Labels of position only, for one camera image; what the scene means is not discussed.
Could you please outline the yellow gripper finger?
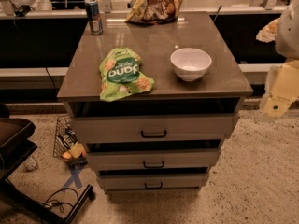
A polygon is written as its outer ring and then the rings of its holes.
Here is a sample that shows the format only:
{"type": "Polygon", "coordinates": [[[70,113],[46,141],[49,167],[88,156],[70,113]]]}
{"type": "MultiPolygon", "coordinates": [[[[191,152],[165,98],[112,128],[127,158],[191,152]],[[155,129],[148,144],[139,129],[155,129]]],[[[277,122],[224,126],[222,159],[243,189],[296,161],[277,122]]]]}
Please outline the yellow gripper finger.
{"type": "Polygon", "coordinates": [[[272,66],[265,81],[265,94],[260,110],[271,119],[282,117],[299,97],[299,61],[287,61],[280,67],[272,66]]]}
{"type": "Polygon", "coordinates": [[[261,42],[269,43],[275,40],[279,19],[270,21],[265,27],[258,32],[256,39],[261,42]]]}

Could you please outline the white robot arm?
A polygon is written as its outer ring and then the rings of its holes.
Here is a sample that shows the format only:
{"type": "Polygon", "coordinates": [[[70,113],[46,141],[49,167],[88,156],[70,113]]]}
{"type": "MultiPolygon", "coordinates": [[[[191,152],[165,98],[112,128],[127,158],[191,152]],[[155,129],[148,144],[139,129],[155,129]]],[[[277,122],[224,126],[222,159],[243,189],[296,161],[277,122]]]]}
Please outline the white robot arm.
{"type": "Polygon", "coordinates": [[[276,53],[286,58],[281,67],[269,70],[260,102],[262,113],[277,119],[299,97],[299,0],[293,0],[278,19],[265,25],[256,39],[274,41],[276,53]]]}

